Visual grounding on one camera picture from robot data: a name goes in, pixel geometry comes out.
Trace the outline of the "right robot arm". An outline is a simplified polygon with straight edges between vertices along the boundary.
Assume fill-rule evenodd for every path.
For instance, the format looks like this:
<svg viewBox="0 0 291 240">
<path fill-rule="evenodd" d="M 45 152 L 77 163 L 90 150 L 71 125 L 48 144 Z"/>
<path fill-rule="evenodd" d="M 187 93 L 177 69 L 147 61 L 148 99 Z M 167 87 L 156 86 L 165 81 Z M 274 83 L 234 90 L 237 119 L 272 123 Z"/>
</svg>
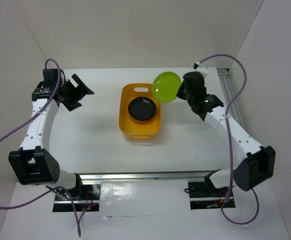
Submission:
<svg viewBox="0 0 291 240">
<path fill-rule="evenodd" d="M 183 76 L 177 97 L 185 100 L 191 110 L 214 128 L 229 144 L 232 164 L 228 170 L 213 173 L 204 183 L 204 192 L 215 196 L 227 181 L 243 191 L 249 191 L 271 178 L 274 174 L 276 152 L 271 146 L 263 146 L 253 139 L 229 114 L 223 102 L 214 94 L 208 94 L 200 72 L 192 71 Z"/>
</svg>

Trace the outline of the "black plate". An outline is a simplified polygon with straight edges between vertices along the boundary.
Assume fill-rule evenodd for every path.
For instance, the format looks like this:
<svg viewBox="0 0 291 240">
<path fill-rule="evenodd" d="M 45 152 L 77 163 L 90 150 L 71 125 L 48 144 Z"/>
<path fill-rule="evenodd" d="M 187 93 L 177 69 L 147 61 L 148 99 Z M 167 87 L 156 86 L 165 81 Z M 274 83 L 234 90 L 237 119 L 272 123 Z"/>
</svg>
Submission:
<svg viewBox="0 0 291 240">
<path fill-rule="evenodd" d="M 132 119 L 136 120 L 151 120 L 157 111 L 155 102 L 145 96 L 134 98 L 128 105 L 128 113 Z"/>
</svg>

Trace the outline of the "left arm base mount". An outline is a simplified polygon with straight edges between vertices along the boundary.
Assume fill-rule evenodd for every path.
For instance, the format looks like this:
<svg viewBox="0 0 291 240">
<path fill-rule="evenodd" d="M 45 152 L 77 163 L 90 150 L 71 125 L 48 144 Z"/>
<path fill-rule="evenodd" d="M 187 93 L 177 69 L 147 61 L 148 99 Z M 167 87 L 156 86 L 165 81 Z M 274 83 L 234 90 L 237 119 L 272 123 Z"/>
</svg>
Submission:
<svg viewBox="0 0 291 240">
<path fill-rule="evenodd" d="M 84 184 L 81 177 L 76 174 L 76 185 L 67 190 L 77 212 L 98 212 L 100 210 L 101 184 Z M 64 189 L 54 190 L 54 213 L 73 212 L 73 206 L 69 194 Z"/>
</svg>

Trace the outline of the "orange plate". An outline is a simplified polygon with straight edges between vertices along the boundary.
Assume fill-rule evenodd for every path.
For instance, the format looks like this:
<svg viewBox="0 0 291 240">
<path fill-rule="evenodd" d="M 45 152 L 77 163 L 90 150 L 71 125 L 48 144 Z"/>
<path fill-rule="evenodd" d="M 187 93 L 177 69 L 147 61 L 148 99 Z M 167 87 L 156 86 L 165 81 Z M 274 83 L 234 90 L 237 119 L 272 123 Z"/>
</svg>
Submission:
<svg viewBox="0 0 291 240">
<path fill-rule="evenodd" d="M 147 119 L 147 120 L 138 120 L 138 119 L 132 119 L 133 122 L 137 123 L 137 124 L 147 124 L 149 122 L 151 122 L 151 119 Z"/>
</svg>

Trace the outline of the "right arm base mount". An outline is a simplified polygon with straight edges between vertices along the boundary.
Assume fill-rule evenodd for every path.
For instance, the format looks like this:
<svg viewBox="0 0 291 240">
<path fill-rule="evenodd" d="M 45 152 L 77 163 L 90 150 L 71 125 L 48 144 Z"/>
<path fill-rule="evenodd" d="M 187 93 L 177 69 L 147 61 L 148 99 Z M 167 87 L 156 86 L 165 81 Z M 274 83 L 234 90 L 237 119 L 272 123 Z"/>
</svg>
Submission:
<svg viewBox="0 0 291 240">
<path fill-rule="evenodd" d="M 216 188 L 205 176 L 201 181 L 190 181 L 183 191 L 188 194 L 191 210 L 221 209 L 229 188 Z"/>
</svg>

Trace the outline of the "green plate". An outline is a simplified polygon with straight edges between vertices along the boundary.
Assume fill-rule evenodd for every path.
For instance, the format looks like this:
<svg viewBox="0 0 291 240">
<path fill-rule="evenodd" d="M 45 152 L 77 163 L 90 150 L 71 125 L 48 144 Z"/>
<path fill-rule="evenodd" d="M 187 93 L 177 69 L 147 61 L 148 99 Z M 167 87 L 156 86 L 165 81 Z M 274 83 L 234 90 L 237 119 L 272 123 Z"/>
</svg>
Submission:
<svg viewBox="0 0 291 240">
<path fill-rule="evenodd" d="M 166 71 L 154 79 L 151 92 L 157 101 L 171 103 L 177 98 L 181 84 L 181 78 L 176 73 Z"/>
</svg>

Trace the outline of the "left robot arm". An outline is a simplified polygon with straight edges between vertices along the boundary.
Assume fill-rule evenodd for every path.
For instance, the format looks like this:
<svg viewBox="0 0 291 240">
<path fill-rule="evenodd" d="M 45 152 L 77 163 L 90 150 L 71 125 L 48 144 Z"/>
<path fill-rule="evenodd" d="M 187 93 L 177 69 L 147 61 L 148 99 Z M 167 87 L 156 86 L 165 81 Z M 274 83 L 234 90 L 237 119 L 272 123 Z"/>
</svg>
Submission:
<svg viewBox="0 0 291 240">
<path fill-rule="evenodd" d="M 81 107 L 83 97 L 94 92 L 77 74 L 71 76 L 77 83 L 74 86 L 69 79 L 58 80 L 64 75 L 56 68 L 44 69 L 42 73 L 43 81 L 31 95 L 33 120 L 19 149 L 9 153 L 8 161 L 21 185 L 64 187 L 67 195 L 77 200 L 84 195 L 84 186 L 79 184 L 78 174 L 62 170 L 50 154 L 50 135 L 60 105 L 71 112 Z"/>
</svg>

